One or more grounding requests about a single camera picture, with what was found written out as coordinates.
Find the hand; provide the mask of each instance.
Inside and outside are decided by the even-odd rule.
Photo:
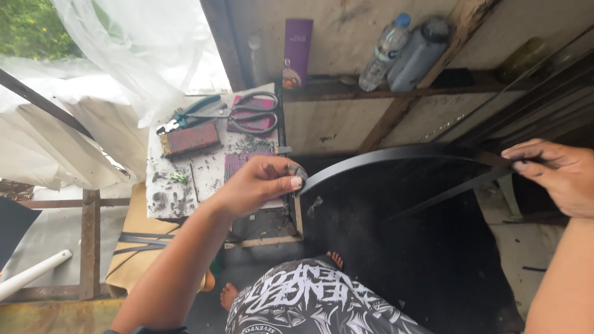
[[[594,150],[533,139],[501,156],[520,160],[513,164],[518,174],[543,186],[565,215],[594,218]],[[542,164],[525,159],[542,160]]]
[[[227,214],[246,216],[267,200],[301,189],[295,176],[299,165],[280,156],[256,155],[235,173],[211,198]]]

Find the bottle label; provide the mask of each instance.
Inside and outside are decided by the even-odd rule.
[[[390,61],[396,58],[399,50],[385,50],[382,47],[375,47],[375,56],[381,61]]]

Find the bare foot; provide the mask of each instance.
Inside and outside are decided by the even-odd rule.
[[[328,253],[326,253],[326,255],[332,259],[332,261],[334,261],[336,263],[336,265],[338,266],[338,268],[340,268],[340,270],[342,270],[342,258],[340,257],[340,255],[338,255],[337,252],[330,252],[328,251]]]
[[[227,283],[221,291],[221,306],[229,311],[231,309],[231,305],[233,304],[233,300],[237,297],[239,291],[235,288],[235,285],[231,283]]]

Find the purple box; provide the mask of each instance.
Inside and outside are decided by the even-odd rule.
[[[301,88],[307,84],[307,62],[313,27],[314,20],[300,18],[286,20],[283,88]]]

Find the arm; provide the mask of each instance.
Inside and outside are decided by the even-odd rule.
[[[594,333],[594,152],[534,139],[501,153],[571,217],[532,301],[526,334]]]
[[[128,334],[140,326],[183,326],[202,277],[225,241],[234,218],[269,198],[302,186],[297,165],[284,157],[256,156],[202,202],[129,293],[110,329]]]

